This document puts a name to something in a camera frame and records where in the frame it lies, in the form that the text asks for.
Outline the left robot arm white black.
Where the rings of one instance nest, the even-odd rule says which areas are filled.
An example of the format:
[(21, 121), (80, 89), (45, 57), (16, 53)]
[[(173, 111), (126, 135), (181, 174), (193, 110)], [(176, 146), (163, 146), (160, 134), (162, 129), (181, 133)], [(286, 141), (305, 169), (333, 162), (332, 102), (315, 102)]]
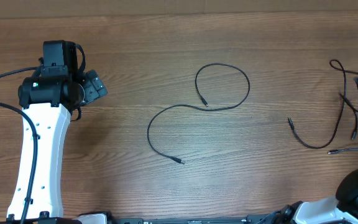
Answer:
[(79, 62), (81, 45), (43, 43), (44, 56), (18, 88), (23, 142), (16, 189), (6, 223), (67, 223), (63, 218), (63, 146), (71, 115), (107, 94), (94, 70)]

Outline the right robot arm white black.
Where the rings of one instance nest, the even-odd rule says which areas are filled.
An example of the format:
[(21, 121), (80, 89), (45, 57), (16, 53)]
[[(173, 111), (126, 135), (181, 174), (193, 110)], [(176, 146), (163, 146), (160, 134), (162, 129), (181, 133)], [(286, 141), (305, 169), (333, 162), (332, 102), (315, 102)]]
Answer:
[[(305, 143), (297, 134), (293, 121), (288, 117), (288, 124), (294, 137), (309, 149), (322, 149), (331, 144), (337, 133), (345, 105), (352, 110), (355, 119), (351, 139), (355, 139), (358, 132), (358, 109), (356, 109), (347, 98), (346, 79), (348, 73), (358, 75), (358, 72), (346, 70), (337, 59), (331, 59), (329, 64), (333, 69), (342, 72), (344, 77), (344, 90), (343, 93), (339, 94), (342, 99), (341, 110), (331, 139), (323, 146), (311, 146)], [(358, 78), (354, 78), (354, 81), (358, 91)], [(328, 151), (328, 154), (332, 155), (355, 151), (358, 151), (358, 147), (333, 149)], [(281, 210), (272, 212), (255, 223), (358, 223), (358, 169), (348, 174), (342, 180), (335, 196), (324, 198), (316, 202), (299, 201), (292, 205), (286, 205)]]

